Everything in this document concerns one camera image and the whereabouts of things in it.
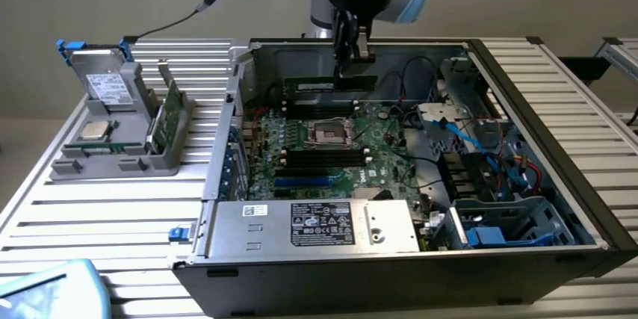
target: blue plastic object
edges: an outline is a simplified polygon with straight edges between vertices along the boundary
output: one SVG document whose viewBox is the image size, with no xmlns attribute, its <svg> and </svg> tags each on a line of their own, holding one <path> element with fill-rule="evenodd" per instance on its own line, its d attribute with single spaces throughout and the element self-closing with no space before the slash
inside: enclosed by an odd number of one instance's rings
<svg viewBox="0 0 638 319">
<path fill-rule="evenodd" d="M 64 59 L 64 63 L 67 64 L 67 66 L 71 66 L 71 60 L 69 60 L 69 56 L 67 55 L 67 48 L 64 46 L 63 39 L 56 41 L 56 47 L 57 47 L 57 52 L 60 53 L 61 58 Z"/>
<path fill-rule="evenodd" d="M 408 24 L 416 21 L 420 11 L 423 9 L 423 4 L 426 0 L 410 0 L 407 2 L 406 8 L 400 12 L 399 18 L 396 19 L 396 24 Z"/>
<path fill-rule="evenodd" d="M 117 44 L 117 46 L 120 47 L 120 50 L 124 53 L 127 62 L 132 63 L 135 59 L 132 58 L 131 48 L 128 47 L 128 43 L 124 41 L 124 39 L 120 40 L 120 43 Z"/>
<path fill-rule="evenodd" d="M 69 41 L 65 45 L 67 50 L 81 50 L 87 47 L 87 43 L 84 41 Z"/>
<path fill-rule="evenodd" d="M 0 318 L 111 318 L 111 301 L 88 259 L 0 285 Z"/>
<path fill-rule="evenodd" d="M 175 227 L 168 232 L 168 241 L 169 242 L 188 242 L 189 231 L 191 230 L 188 228 Z"/>
<path fill-rule="evenodd" d="M 506 239 L 498 227 L 474 227 L 466 231 L 470 247 L 504 247 Z"/>
<path fill-rule="evenodd" d="M 552 244 L 554 234 L 544 233 L 538 238 L 523 241 L 506 241 L 498 227 L 474 227 L 466 231 L 467 243 L 472 248 L 546 247 Z"/>
</svg>

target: barcode sticker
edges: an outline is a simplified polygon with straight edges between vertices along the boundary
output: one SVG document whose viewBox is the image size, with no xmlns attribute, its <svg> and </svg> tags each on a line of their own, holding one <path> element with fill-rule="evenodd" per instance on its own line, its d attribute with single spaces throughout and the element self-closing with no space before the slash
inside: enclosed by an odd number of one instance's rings
<svg viewBox="0 0 638 319">
<path fill-rule="evenodd" d="M 132 97 L 120 74 L 88 74 L 88 82 L 104 105 L 131 105 Z"/>
</svg>

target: cpu socket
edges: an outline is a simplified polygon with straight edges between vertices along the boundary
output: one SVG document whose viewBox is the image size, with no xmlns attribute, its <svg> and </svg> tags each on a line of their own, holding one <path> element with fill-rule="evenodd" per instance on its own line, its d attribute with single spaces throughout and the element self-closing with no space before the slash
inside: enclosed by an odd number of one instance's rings
<svg viewBox="0 0 638 319">
<path fill-rule="evenodd" d="M 315 121 L 308 130 L 311 143 L 352 145 L 352 124 L 347 120 Z"/>
</svg>

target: black cable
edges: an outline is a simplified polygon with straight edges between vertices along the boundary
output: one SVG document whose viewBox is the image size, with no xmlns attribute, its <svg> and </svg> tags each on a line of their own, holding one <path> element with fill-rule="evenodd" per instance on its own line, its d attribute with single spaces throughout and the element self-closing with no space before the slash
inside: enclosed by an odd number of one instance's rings
<svg viewBox="0 0 638 319">
<path fill-rule="evenodd" d="M 638 118 L 638 108 L 636 111 L 634 112 L 634 116 L 631 116 L 631 119 L 628 119 L 627 126 L 631 126 L 634 122 L 636 121 Z"/>
<path fill-rule="evenodd" d="M 400 122 L 403 122 L 406 120 L 406 117 L 415 114 L 416 111 L 410 111 L 407 112 L 406 114 L 403 114 L 400 116 Z M 390 124 L 388 124 L 388 127 L 386 128 L 386 133 L 383 135 L 383 140 L 386 140 L 386 137 L 390 133 L 390 128 L 392 127 L 392 124 L 395 123 L 395 121 L 391 121 Z M 399 157 L 402 157 L 403 159 L 406 160 L 423 160 L 423 161 L 427 161 L 430 162 L 431 164 L 436 164 L 436 161 L 431 160 L 430 158 L 424 158 L 424 157 L 415 157 L 415 156 L 410 156 L 410 155 L 404 155 L 402 153 L 398 153 L 398 151 L 395 151 L 395 149 L 392 148 L 392 145 L 388 144 L 388 148 L 390 148 L 390 151 Z"/>
<path fill-rule="evenodd" d="M 372 126 L 372 124 L 373 124 L 373 123 L 369 123 L 369 124 L 364 127 L 364 129 L 360 130 L 359 134 L 356 134 L 356 136 L 352 137 L 352 141 L 356 140 L 356 139 L 361 136 L 361 134 L 368 130 L 368 128 L 369 128 L 369 126 Z"/>
<path fill-rule="evenodd" d="M 407 188 L 411 188 L 412 190 L 419 190 L 420 188 L 430 187 L 430 186 L 435 185 L 436 183 L 443 182 L 442 179 L 438 179 L 438 180 L 435 180 L 435 181 L 427 183 L 427 184 L 423 185 L 423 186 L 411 186 L 411 185 L 407 185 L 403 181 L 404 181 L 404 177 L 403 177 L 403 179 L 402 179 L 402 181 L 400 181 L 400 184 L 402 184 L 403 186 L 406 186 Z"/>
<path fill-rule="evenodd" d="M 171 24 L 163 26 L 161 28 L 157 28 L 157 29 L 152 29 L 144 33 L 141 33 L 140 35 L 136 35 L 136 36 L 127 36 L 124 37 L 127 43 L 135 43 L 140 38 L 156 33 L 157 31 L 161 31 L 161 30 L 165 30 L 173 26 L 176 26 L 177 24 L 181 24 L 183 22 L 185 22 L 195 14 L 197 13 L 201 13 L 217 0 L 203 0 L 201 3 L 199 3 L 197 7 L 195 8 L 195 10 L 192 11 L 192 13 L 189 13 L 184 18 L 181 18 L 180 20 L 177 20 L 176 22 L 172 22 Z"/>
<path fill-rule="evenodd" d="M 180 20 L 177 20 L 176 22 L 172 22 L 171 24 L 163 26 L 161 28 L 157 28 L 157 29 L 152 29 L 149 31 L 147 31 L 145 33 L 141 33 L 140 35 L 137 35 L 135 38 L 135 41 L 137 41 L 139 39 L 141 39 L 143 37 L 145 37 L 147 35 L 152 34 L 152 33 L 156 33 L 157 31 L 161 31 L 164 29 L 168 29 L 169 27 L 173 27 L 176 26 L 177 24 L 181 24 L 183 22 L 185 22 L 189 18 L 192 18 L 192 16 L 197 13 L 197 11 L 195 10 L 192 13 L 189 13 L 184 18 L 181 18 Z"/>
<path fill-rule="evenodd" d="M 432 70 L 432 73 L 431 73 L 431 81 L 432 81 L 432 84 L 434 84 L 434 81 L 436 80 L 436 65 L 435 65 L 435 62 L 424 55 L 419 55 L 419 56 L 415 56 L 414 58 L 411 58 L 406 65 L 403 66 L 403 70 L 400 71 L 400 85 L 399 85 L 399 96 L 400 96 L 400 99 L 403 99 L 407 95 L 407 90 L 406 90 L 406 73 L 407 73 L 407 67 L 410 66 L 411 62 L 412 61 L 416 61 L 416 60 L 426 60 L 430 65 L 431 65 L 431 70 Z"/>
</svg>

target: blue latch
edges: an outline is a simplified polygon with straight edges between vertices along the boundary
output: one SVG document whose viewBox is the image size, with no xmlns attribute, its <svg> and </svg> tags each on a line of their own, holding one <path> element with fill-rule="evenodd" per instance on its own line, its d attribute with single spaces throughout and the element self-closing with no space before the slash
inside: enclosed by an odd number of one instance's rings
<svg viewBox="0 0 638 319">
<path fill-rule="evenodd" d="M 188 242 L 188 233 L 191 232 L 189 228 L 175 227 L 168 232 L 168 241 L 169 242 Z"/>
<path fill-rule="evenodd" d="M 128 43 L 124 41 L 124 39 L 120 40 L 120 43 L 117 44 L 117 46 L 120 47 L 120 50 L 124 53 L 127 62 L 132 63 L 135 60 L 132 59 L 131 48 L 128 47 Z"/>
<path fill-rule="evenodd" d="M 67 54 L 67 50 L 80 50 L 87 47 L 87 43 L 84 41 L 69 41 L 69 43 L 65 45 L 64 40 L 60 39 L 58 41 L 56 41 L 56 47 L 65 64 L 71 66 L 71 60 L 69 55 Z"/>
</svg>

